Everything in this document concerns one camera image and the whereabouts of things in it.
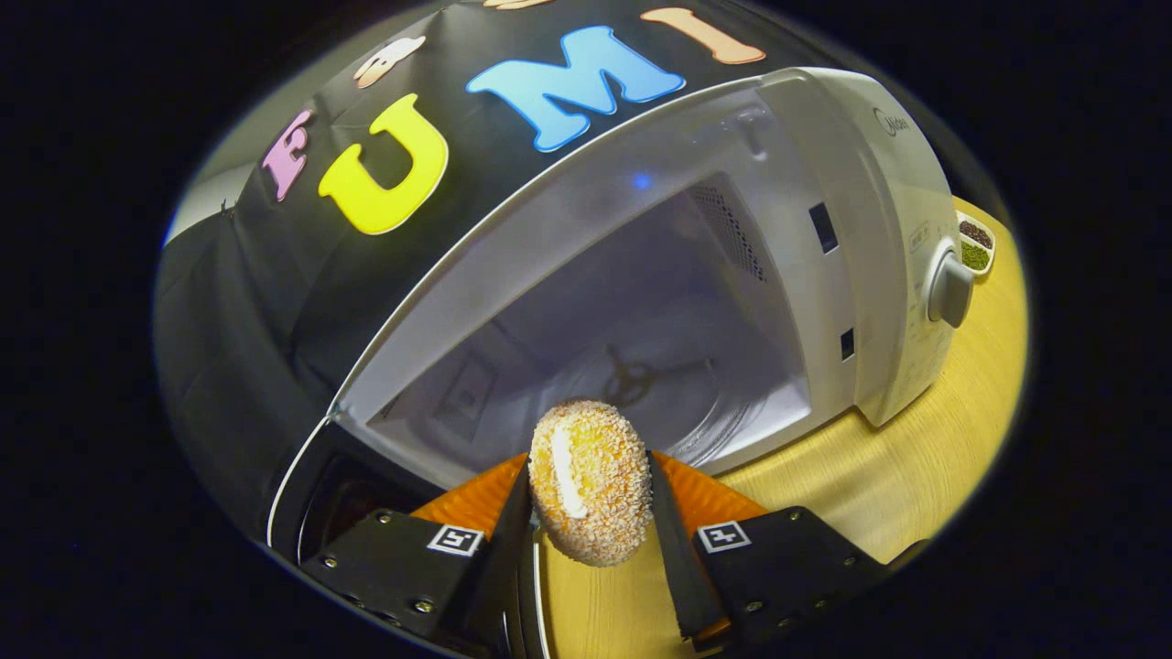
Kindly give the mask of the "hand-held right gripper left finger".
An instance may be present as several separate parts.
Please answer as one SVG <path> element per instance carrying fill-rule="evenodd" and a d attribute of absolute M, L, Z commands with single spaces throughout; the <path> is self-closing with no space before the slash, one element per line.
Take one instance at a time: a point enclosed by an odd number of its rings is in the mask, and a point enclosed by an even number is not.
<path fill-rule="evenodd" d="M 457 655 L 531 655 L 529 458 L 516 455 L 415 512 L 373 509 L 302 562 L 352 609 Z"/>

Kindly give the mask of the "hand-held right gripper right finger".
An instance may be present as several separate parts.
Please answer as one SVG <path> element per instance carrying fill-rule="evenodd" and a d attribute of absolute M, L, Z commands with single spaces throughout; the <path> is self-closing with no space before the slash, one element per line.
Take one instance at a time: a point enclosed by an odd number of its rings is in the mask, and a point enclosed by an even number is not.
<path fill-rule="evenodd" d="M 769 512 L 681 460 L 648 462 L 679 633 L 699 651 L 763 645 L 887 579 L 887 564 L 808 508 Z"/>

